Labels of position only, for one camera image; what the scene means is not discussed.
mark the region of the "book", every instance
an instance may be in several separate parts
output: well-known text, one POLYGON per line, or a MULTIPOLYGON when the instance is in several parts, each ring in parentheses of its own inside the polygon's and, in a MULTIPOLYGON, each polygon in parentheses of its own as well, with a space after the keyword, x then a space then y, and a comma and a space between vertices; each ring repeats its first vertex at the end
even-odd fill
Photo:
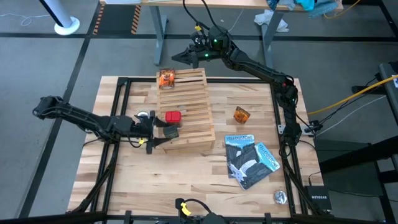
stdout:
MULTIPOLYGON (((226 150, 226 162, 237 158, 250 148, 254 148, 254 136, 252 134, 225 136, 225 150, 226 150)), ((228 167, 228 177, 233 178, 233 173, 228 167)))
POLYGON ((228 166, 243 190, 249 189, 280 168, 279 163, 262 142, 242 152, 240 156, 231 160, 228 166))

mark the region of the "blue cloth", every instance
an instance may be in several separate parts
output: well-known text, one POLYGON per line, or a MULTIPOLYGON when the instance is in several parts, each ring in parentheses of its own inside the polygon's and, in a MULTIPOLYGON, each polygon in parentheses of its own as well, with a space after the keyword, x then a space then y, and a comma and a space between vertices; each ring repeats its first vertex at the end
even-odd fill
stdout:
POLYGON ((276 5, 278 5, 279 0, 267 0, 268 6, 275 11, 276 5))
POLYGON ((304 10, 311 11, 315 5, 315 0, 296 0, 297 4, 301 4, 304 10))
POLYGON ((337 2, 333 0, 318 0, 314 5, 314 9, 308 13, 309 18, 321 16, 325 13, 331 12, 338 7, 337 2))

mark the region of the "wooden crate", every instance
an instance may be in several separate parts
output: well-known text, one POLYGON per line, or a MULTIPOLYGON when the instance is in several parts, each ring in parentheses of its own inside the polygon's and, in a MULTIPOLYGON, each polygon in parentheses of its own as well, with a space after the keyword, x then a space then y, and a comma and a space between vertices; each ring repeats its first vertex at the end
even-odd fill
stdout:
MULTIPOLYGON (((211 115, 211 105, 204 68, 176 70, 175 87, 159 88, 159 72, 156 74, 157 115, 165 120, 166 111, 180 111, 182 127, 179 138, 163 143, 157 148, 170 152, 206 152, 212 150, 216 140, 211 115)), ((159 128, 159 137, 164 137, 159 128)))

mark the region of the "red block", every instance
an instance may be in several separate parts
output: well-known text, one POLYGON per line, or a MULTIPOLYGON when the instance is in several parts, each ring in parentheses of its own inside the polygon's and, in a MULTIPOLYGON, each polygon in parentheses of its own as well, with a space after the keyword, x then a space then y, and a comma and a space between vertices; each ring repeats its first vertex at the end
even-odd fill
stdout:
POLYGON ((181 112, 179 111, 168 111, 166 112, 166 122, 170 124, 180 125, 181 112))

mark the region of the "wooden tabletop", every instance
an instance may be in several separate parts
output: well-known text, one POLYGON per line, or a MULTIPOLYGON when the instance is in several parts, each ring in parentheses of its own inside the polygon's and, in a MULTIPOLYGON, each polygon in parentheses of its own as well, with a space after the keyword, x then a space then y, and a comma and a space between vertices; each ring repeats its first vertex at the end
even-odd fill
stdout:
MULTIPOLYGON (((117 80, 118 77, 101 79, 94 113, 110 114, 117 80)), ((307 120, 300 82, 296 79, 295 84, 299 90, 297 113, 307 120)), ((209 83, 208 91, 216 132, 213 151, 206 154, 166 154, 163 150, 154 149, 152 155, 147 155, 144 146, 134 149, 123 142, 119 148, 113 181, 110 214, 124 215, 126 210, 131 210, 135 215, 177 215, 174 200, 181 197, 199 199, 215 213, 226 217, 263 217, 265 212, 270 212, 273 217, 290 217, 287 204, 278 205, 274 202, 274 192, 286 191, 282 169, 248 190, 243 190, 236 179, 229 179, 227 175, 226 135, 253 134, 255 142, 263 142, 282 163, 278 155, 279 143, 269 85, 209 83), (235 122, 233 112, 236 106, 251 113, 246 124, 235 122)), ((126 115, 156 110, 156 93, 155 83, 132 83, 126 115)), ((86 141, 92 139, 95 136, 88 134, 86 141)), ((302 140, 313 144, 312 139, 306 136, 302 140)), ((102 148, 103 143, 98 141, 83 148, 69 210, 75 208, 94 186, 102 148)), ((306 184, 310 174, 320 171, 317 154, 311 146, 301 142, 297 145, 297 154, 303 183, 306 184)), ((323 185, 321 174, 312 175, 311 181, 314 185, 323 185)), ((298 193, 293 183, 292 186, 295 208, 300 213, 298 193)), ((104 187, 99 197, 99 209, 102 207, 103 191, 104 187)), ((189 203, 188 207, 192 215, 205 214, 195 203, 189 203)))
MULTIPOLYGON (((101 4, 106 4, 105 0, 99 0, 101 4)), ((336 0, 339 6, 336 11, 343 10, 342 0, 336 0)), ((270 9, 266 0, 206 0, 209 7, 225 7, 225 8, 239 8, 239 9, 270 9)), ((145 6, 182 6, 182 0, 164 1, 164 2, 149 2, 149 0, 142 0, 140 5, 145 6)), ((204 7, 201 0, 186 0, 185 5, 188 7, 204 7)), ((276 10, 289 11, 287 6, 278 4, 276 10)), ((296 5, 295 11, 304 11, 303 7, 296 5)))

